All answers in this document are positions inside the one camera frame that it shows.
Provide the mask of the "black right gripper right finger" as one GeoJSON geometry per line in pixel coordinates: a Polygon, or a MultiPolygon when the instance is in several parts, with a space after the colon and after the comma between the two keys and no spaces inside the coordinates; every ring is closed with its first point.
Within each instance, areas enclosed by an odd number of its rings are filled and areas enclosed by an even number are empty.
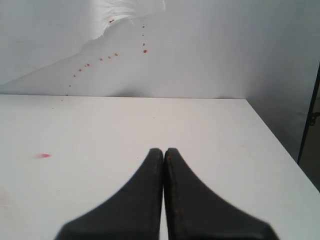
{"type": "Polygon", "coordinates": [[[266,222],[209,189],[176,148],[164,156],[164,202],[170,240],[277,240],[266,222]]]}

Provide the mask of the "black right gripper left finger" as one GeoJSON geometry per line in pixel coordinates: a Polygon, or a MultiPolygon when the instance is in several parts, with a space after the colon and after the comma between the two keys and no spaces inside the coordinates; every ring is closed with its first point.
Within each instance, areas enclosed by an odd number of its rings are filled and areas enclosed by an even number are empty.
{"type": "Polygon", "coordinates": [[[66,223],[58,240],[158,240],[163,199],[163,152],[149,150],[130,180],[107,201],[66,223]]]}

